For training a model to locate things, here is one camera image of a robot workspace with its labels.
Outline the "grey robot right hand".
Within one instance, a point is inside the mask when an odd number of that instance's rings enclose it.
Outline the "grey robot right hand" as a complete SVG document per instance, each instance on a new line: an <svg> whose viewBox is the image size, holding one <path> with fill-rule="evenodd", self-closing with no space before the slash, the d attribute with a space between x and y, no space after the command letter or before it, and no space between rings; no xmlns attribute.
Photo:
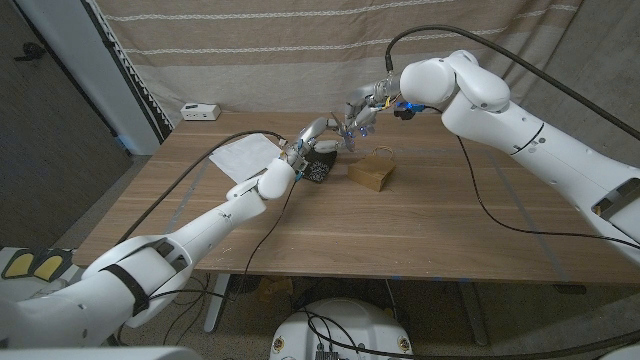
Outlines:
<svg viewBox="0 0 640 360"><path fill-rule="evenodd" d="M400 94L400 80L383 79L361 86L354 90L346 100L345 124L348 131L366 129L373 125L376 115L387 100L393 100Z"/></svg>

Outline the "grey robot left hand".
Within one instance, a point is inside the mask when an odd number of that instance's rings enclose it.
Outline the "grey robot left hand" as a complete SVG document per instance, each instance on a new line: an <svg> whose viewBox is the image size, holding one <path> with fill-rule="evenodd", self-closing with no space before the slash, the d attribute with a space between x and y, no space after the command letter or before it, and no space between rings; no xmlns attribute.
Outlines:
<svg viewBox="0 0 640 360"><path fill-rule="evenodd" d="M320 117L306 126L295 141L287 145L280 155L295 171L302 171L308 164L305 156L314 150L317 153L330 153L346 146L345 140L319 140L326 131L331 130L342 136L344 124L332 118Z"/></svg>

